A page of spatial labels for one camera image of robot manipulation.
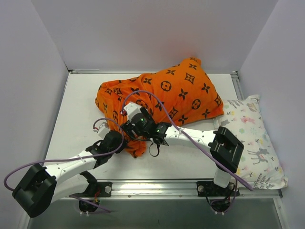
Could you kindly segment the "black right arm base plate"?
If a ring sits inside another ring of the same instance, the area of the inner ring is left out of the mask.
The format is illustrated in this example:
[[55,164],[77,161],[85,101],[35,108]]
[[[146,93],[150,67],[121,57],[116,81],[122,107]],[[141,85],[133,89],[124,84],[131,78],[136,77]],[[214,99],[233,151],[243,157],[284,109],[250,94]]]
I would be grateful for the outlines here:
[[213,181],[197,181],[197,196],[208,198],[224,198],[233,197],[235,194],[235,187],[232,182],[226,188],[222,188],[214,184]]

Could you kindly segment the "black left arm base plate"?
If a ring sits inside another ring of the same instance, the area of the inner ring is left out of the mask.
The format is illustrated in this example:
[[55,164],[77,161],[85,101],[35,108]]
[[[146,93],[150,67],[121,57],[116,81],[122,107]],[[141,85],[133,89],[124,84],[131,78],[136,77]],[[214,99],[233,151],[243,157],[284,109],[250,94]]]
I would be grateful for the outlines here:
[[108,198],[112,194],[112,182],[98,181],[96,183],[89,183],[86,189],[82,192],[73,193],[74,196],[80,198]]

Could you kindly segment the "orange patterned plush pillowcase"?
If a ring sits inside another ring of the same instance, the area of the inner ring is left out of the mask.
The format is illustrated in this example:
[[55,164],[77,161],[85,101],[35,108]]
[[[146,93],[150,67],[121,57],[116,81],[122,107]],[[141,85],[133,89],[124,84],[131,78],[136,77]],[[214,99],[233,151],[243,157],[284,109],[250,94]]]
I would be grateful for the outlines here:
[[157,123],[172,119],[177,126],[224,114],[221,97],[195,57],[156,73],[104,82],[95,98],[112,130],[126,122],[120,112],[128,102],[145,107]]

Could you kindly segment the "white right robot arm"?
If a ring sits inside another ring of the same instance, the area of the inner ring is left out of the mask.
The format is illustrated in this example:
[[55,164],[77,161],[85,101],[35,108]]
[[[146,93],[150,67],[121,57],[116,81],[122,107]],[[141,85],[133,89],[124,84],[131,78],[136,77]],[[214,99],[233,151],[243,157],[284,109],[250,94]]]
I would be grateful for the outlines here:
[[211,183],[213,193],[222,195],[228,190],[244,150],[243,143],[229,129],[202,131],[156,123],[144,107],[135,104],[126,105],[123,114],[127,115],[127,122],[122,129],[130,138],[141,137],[156,144],[157,148],[164,145],[203,149],[217,166]]

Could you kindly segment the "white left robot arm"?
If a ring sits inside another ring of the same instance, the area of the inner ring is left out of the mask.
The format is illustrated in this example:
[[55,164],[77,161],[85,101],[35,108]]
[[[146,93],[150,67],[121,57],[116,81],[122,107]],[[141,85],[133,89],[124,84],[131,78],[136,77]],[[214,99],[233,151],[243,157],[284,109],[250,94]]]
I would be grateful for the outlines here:
[[127,142],[111,130],[76,156],[55,164],[32,165],[13,190],[12,196],[30,218],[42,214],[51,203],[70,195],[94,196],[103,187],[90,173],[105,163],[114,153],[120,153]]

